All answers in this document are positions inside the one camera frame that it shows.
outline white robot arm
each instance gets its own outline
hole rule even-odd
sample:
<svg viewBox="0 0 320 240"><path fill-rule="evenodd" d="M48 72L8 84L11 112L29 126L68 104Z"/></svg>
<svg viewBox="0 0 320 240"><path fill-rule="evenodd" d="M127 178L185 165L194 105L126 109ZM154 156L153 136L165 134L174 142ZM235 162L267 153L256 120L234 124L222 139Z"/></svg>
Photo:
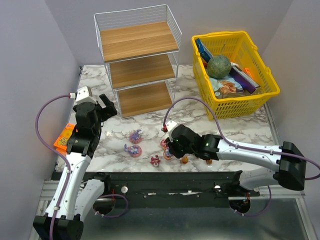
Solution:
<svg viewBox="0 0 320 240"><path fill-rule="evenodd" d="M302 156L291 142L284 142L283 146L261 146L226 138L234 144L232 146L219 135L200 136L190 128L171 120L166 122L165 127L169 135L166 139L169 152L177 158L185 154L194 154L203 160L234 160L261 166L262 168L259 169L242 171L239 186L245 190L277 184L290 190L304 189L306 162L294 157L273 154L273 152L286 151Z"/></svg>
<svg viewBox="0 0 320 240"><path fill-rule="evenodd" d="M63 169L45 215L36 216L33 221L34 228L43 240L80 239L83 220L97 198L105 191L103 180L91 179L78 196L86 169L98 146L103 123L117 114L114 103L109 101L106 95L99 97L106 107L102 108L98 101L94 100L91 89L87 86L79 88L77 93L70 93L70 98L75 98L77 105L73 107L76 125L66 149L69 166L66 164ZM49 237L50 228L54 231Z"/></svg>

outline wooden shelf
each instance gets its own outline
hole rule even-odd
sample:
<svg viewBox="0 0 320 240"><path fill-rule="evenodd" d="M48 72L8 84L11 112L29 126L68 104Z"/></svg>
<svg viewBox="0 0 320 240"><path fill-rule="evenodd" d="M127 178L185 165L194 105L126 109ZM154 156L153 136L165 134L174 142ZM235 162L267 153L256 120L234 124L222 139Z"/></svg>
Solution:
<svg viewBox="0 0 320 240"><path fill-rule="evenodd" d="M118 91L122 117L167 109L172 101L165 82Z"/></svg>
<svg viewBox="0 0 320 240"><path fill-rule="evenodd" d="M110 71L114 89L175 77L167 54L114 62Z"/></svg>
<svg viewBox="0 0 320 240"><path fill-rule="evenodd" d="M166 21L100 31L105 62L177 51Z"/></svg>

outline white marble table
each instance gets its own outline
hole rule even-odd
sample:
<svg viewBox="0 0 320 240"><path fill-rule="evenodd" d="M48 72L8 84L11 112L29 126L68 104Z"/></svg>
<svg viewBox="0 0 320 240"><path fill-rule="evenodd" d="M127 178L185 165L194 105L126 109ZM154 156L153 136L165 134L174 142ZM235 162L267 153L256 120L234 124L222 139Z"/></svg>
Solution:
<svg viewBox="0 0 320 240"><path fill-rule="evenodd" d="M100 94L113 102L115 97L103 65L86 65L83 68L79 87L89 86L96 99ZM200 97L191 65L180 66L175 99L186 96ZM114 116L105 122L100 143L94 153L87 172L207 172L207 171L238 171L259 168L256 165L238 161L213 161L207 165L205 161L189 156L187 164L181 164L179 159L166 161L160 158L159 167L150 164L152 155L163 155L160 141L166 138L161 131L165 110L142 114L126 119ZM169 119L186 125L196 133L217 134L217 126L209 121L201 103L194 100L184 100L178 103L169 114ZM75 113L71 113L70 123L75 123ZM244 143L274 145L265 108L262 107L249 116L234 117L219 120L225 135L235 141ZM124 145L132 145L129 134L137 129L142 130L143 141L138 145L142 148L141 156L131 157L124 152ZM64 162L58 160L56 170L62 171Z"/></svg>

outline gray wall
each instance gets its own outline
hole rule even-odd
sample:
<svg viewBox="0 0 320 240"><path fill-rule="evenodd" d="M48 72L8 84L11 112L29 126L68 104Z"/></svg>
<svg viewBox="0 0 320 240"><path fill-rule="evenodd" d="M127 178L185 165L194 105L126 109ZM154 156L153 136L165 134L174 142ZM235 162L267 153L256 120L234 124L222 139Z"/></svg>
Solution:
<svg viewBox="0 0 320 240"><path fill-rule="evenodd" d="M266 48L263 59L281 93L269 101L282 140L294 142L320 164L320 2L295 0ZM307 165L307 176L318 174ZM320 236L319 180L305 184L306 203Z"/></svg>
<svg viewBox="0 0 320 240"><path fill-rule="evenodd" d="M168 4L182 31L181 64L192 63L191 37L245 30L263 53L292 0L46 0L79 64L102 64L95 13Z"/></svg>
<svg viewBox="0 0 320 240"><path fill-rule="evenodd" d="M57 159L37 139L35 117L47 100L76 89L79 67L44 0L3 1L0 32L0 239L26 240ZM71 105L60 100L43 112L49 143Z"/></svg>

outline cable clip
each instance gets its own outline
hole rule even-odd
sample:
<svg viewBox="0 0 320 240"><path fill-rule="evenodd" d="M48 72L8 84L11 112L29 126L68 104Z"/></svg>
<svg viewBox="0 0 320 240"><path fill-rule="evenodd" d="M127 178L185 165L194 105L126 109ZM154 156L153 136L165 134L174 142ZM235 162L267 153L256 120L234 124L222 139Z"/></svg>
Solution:
<svg viewBox="0 0 320 240"><path fill-rule="evenodd" d="M161 131L164 132L164 133L167 133L167 132L168 132L167 125L164 125L164 126L161 128Z"/></svg>
<svg viewBox="0 0 320 240"><path fill-rule="evenodd" d="M75 92L70 92L69 95L70 95L70 97L69 97L70 99L76 99L76 97L77 97Z"/></svg>

